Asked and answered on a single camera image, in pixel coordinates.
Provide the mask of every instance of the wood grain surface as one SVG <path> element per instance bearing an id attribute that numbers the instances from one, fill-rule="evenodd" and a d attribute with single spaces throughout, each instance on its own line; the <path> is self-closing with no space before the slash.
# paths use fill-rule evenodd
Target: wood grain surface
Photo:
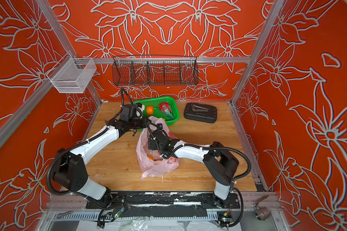
<path id="1" fill-rule="evenodd" d="M 232 147 L 243 151 L 238 139 L 230 111 L 225 102 L 200 102 L 217 107 L 217 121 L 203 123 L 184 118 L 184 108 L 188 102 L 176 102 L 180 118 L 170 131 L 179 139 L 198 145 L 210 145 L 213 141 L 222 143 L 225 147 Z M 105 120 L 111 119 L 120 109 L 120 103 L 103 103 L 88 137 L 98 132 Z M 109 187 L 111 190 L 173 190 L 173 191 L 213 191 L 215 180 L 206 166 L 194 160 L 182 158 L 179 167 L 163 177 L 148 177 L 141 179 L 141 171 L 136 157 L 136 145 L 140 136 L 137 132 L 127 132 L 118 140 L 108 144 L 96 154 L 86 165 L 91 178 Z M 247 164 L 239 155 L 236 175 L 243 173 Z M 257 191 L 252 175 L 237 181 L 236 187 L 240 191 Z"/>

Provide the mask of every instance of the white wire basket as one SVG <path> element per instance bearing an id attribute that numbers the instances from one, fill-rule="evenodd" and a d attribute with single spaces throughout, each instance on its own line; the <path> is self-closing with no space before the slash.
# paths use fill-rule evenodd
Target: white wire basket
<path id="1" fill-rule="evenodd" d="M 90 58 L 86 65 L 75 64 L 73 58 L 64 61 L 60 70 L 49 77 L 51 83 L 60 93 L 83 93 L 97 70 L 94 60 Z"/>

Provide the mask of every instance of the plastic bag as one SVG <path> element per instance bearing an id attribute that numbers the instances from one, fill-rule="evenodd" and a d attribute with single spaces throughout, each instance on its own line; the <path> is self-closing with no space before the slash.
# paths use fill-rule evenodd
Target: plastic bag
<path id="1" fill-rule="evenodd" d="M 154 116 L 149 117 L 152 123 L 161 123 L 165 132 L 172 138 L 176 138 L 168 129 L 166 122 L 162 118 L 156 118 Z M 144 128 L 140 134 L 138 144 L 136 146 L 136 154 L 138 156 L 138 162 L 140 170 L 143 173 L 141 178 L 144 179 L 147 176 L 163 176 L 165 173 L 175 170 L 179 166 L 179 159 L 171 157 L 170 159 L 163 159 L 158 150 L 148 150 L 149 131 Z"/>

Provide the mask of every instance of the black wire basket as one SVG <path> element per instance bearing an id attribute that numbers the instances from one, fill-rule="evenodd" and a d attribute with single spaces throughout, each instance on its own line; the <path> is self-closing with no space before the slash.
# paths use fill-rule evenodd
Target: black wire basket
<path id="1" fill-rule="evenodd" d="M 113 59 L 113 83 L 117 86 L 195 86 L 198 84 L 196 57 L 149 55 L 144 58 L 114 56 Z"/>

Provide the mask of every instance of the yellow fruit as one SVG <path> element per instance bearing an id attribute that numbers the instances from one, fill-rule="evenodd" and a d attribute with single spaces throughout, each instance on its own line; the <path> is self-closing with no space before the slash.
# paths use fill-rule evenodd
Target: yellow fruit
<path id="1" fill-rule="evenodd" d="M 154 114 L 154 107 L 153 106 L 148 106 L 147 107 L 147 114 L 148 115 Z"/>

